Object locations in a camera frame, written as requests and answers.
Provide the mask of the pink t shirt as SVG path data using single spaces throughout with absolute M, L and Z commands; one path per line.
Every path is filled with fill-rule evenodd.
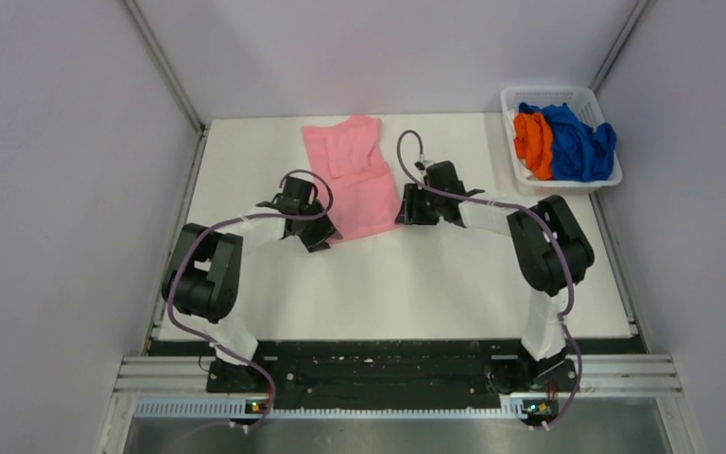
M 380 149 L 382 120 L 355 115 L 333 126 L 304 126 L 302 141 L 329 217 L 344 240 L 379 235 L 397 228 L 401 206 L 392 170 Z

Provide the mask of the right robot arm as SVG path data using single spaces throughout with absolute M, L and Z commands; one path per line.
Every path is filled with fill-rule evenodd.
M 519 382 L 540 390 L 555 375 L 551 358 L 566 346 L 562 320 L 571 311 L 574 287 L 595 261 L 594 250 L 567 201 L 548 196 L 531 207 L 487 201 L 482 190 L 467 191 L 449 161 L 418 161 L 423 182 L 405 185 L 395 220 L 401 225 L 436 225 L 444 220 L 510 239 L 520 272 L 531 288 L 521 343 L 527 354 L 516 364 Z

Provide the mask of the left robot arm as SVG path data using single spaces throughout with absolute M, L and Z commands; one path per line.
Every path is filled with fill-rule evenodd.
M 280 191 L 248 213 L 205 226 L 185 224 L 165 270 L 161 294 L 168 319 L 216 349 L 231 364 L 230 380 L 243 391 L 259 388 L 265 365 L 254 358 L 257 339 L 234 314 L 242 261 L 269 243 L 296 237 L 310 253 L 329 249 L 341 237 L 330 220 L 332 189 L 322 177 L 294 170 Z

